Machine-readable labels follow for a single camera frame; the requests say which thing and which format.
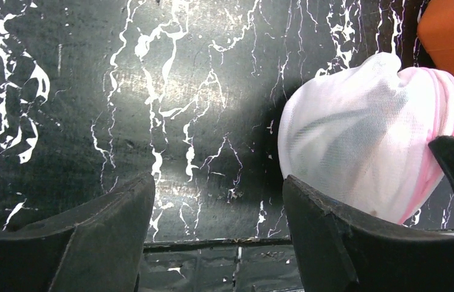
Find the floor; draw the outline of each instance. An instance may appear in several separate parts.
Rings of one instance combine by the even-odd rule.
[[[286,99],[379,51],[428,64],[425,2],[0,0],[0,230],[151,172],[150,242],[286,237]],[[446,181],[406,225],[454,228]]]

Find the white mesh bag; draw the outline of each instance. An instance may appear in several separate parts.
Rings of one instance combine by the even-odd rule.
[[[393,223],[412,216],[443,177],[427,144],[454,136],[454,77],[400,68],[379,53],[298,89],[278,131],[283,176]]]

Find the black marble table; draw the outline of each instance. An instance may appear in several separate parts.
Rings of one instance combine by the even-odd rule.
[[[139,171],[148,240],[285,237],[280,113],[379,51],[426,60],[422,0],[0,0],[0,230]],[[408,226],[454,228],[443,181]]]

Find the white mesh fabric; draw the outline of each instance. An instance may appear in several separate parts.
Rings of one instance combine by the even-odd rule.
[[[400,67],[379,53],[299,88],[278,132],[283,176],[390,222],[413,215],[443,176],[427,144],[454,136],[454,78]]]

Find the white cloth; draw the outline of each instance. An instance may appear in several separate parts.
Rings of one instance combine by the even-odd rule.
[[[278,131],[283,176],[393,223],[412,216],[443,177],[427,144],[454,136],[454,77],[400,68],[379,53],[299,88]]]

